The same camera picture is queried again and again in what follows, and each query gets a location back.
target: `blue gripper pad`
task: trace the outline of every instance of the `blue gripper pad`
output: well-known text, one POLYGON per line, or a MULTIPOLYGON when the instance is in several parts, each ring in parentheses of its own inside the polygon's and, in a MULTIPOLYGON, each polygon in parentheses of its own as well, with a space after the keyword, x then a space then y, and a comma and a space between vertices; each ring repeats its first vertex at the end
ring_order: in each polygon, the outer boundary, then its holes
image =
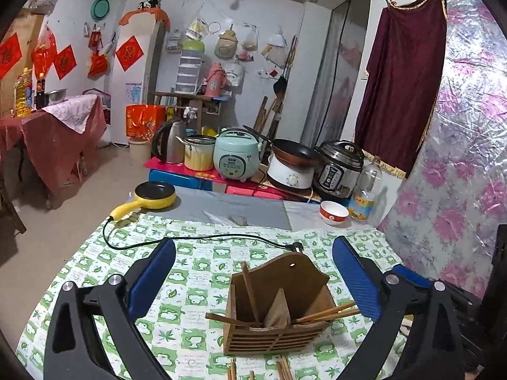
POLYGON ((432 283, 430 280, 425 279, 423 276, 417 274, 415 271, 412 271, 408 268, 406 268, 402 264, 397 264, 392 268, 392 271, 395 272, 400 277, 404 277, 411 283, 415 284, 419 287, 424 287, 429 289, 432 286, 432 283))
POLYGON ((333 261, 361 314, 377 321, 381 314, 378 290, 347 247, 344 237, 337 237, 333 242, 333 261))
POLYGON ((130 321, 140 319, 148 313, 176 260, 174 241, 167 240, 154 256, 150 255, 149 258, 138 261, 144 260, 149 260, 149 263, 130 289, 128 296, 127 313, 130 321))

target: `electric kettle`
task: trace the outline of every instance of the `electric kettle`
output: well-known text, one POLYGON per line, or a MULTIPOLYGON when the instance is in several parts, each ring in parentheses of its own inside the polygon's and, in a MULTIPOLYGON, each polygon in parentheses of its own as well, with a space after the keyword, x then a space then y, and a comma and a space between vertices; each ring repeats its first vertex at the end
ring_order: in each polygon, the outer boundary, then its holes
POLYGON ((183 120, 171 119, 161 124, 151 143, 151 152, 161 162, 179 163, 185 159, 185 146, 177 137, 185 137, 187 124, 183 120))

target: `red paper decoration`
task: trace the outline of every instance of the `red paper decoration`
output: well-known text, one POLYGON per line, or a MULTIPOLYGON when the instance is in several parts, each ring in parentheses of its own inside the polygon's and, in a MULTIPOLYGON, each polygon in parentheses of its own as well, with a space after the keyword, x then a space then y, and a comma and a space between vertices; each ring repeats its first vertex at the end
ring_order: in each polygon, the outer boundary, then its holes
POLYGON ((141 46, 134 36, 130 37, 116 51, 116 57, 120 62, 123 71, 127 71, 129 67, 144 55, 141 46))
POLYGON ((56 74, 62 80, 76 65, 72 46, 69 44, 60 53, 58 53, 53 62, 56 74))
POLYGON ((18 33, 14 33, 0 45, 0 79, 5 77, 19 59, 21 59, 21 48, 19 47, 18 33))

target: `maroon curtain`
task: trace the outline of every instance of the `maroon curtain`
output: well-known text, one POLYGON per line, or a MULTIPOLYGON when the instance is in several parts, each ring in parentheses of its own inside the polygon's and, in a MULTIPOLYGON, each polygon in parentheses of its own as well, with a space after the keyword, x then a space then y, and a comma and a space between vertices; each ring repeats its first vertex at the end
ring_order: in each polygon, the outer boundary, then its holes
POLYGON ((355 142, 406 173, 439 90, 446 29, 442 0, 391 5, 380 17, 355 142))

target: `frying pan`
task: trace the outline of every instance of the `frying pan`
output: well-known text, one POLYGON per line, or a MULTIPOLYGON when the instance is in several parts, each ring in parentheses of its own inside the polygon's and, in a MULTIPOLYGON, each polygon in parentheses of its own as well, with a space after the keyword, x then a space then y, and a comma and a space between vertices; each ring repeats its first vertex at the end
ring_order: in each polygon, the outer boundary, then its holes
POLYGON ((134 201, 125 203, 111 211, 113 220, 120 220, 135 209, 159 210, 169 207, 176 200, 176 190, 162 181, 146 181, 135 188, 134 201))
POLYGON ((275 139, 271 141, 268 137, 263 136, 247 125, 243 127, 255 136, 271 143, 273 153, 279 160, 301 167, 314 166, 319 161, 319 154, 310 147, 292 140, 275 139))

